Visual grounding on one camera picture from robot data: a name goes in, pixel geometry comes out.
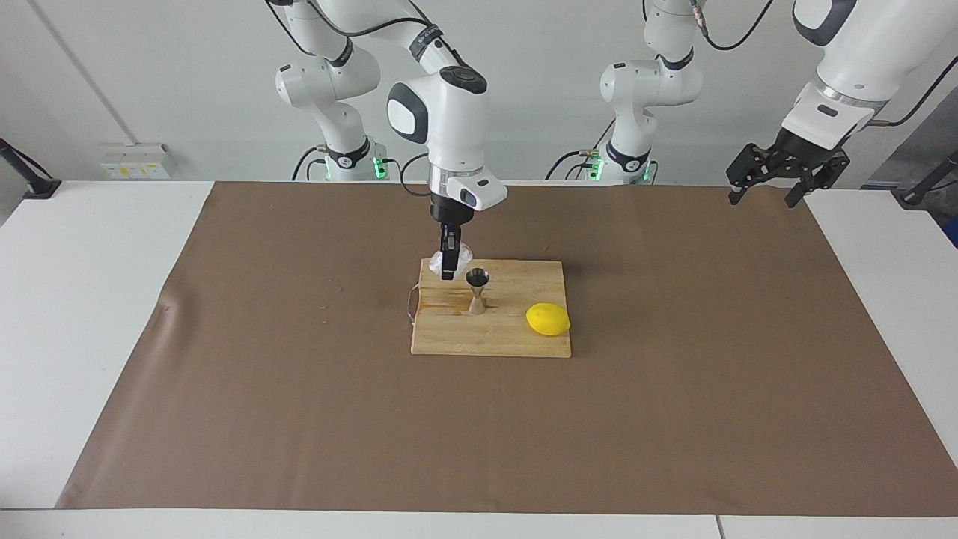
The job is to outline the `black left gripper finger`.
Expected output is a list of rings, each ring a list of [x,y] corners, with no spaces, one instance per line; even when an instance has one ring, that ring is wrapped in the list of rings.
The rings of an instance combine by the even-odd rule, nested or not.
[[[754,143],[746,144],[726,168],[730,204],[738,205],[750,188],[772,180],[778,157],[779,153],[774,149],[760,149]]]
[[[787,207],[794,208],[805,195],[814,191],[832,188],[850,162],[851,159],[845,151],[835,151],[834,156],[814,166],[798,163],[797,160],[793,160],[793,164],[787,164],[786,177],[798,180],[784,198]]]

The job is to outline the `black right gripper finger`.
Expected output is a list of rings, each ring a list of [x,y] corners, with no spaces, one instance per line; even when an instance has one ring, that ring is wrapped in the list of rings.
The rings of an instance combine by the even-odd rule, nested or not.
[[[455,279],[461,248],[461,225],[440,225],[440,277],[444,281]]]

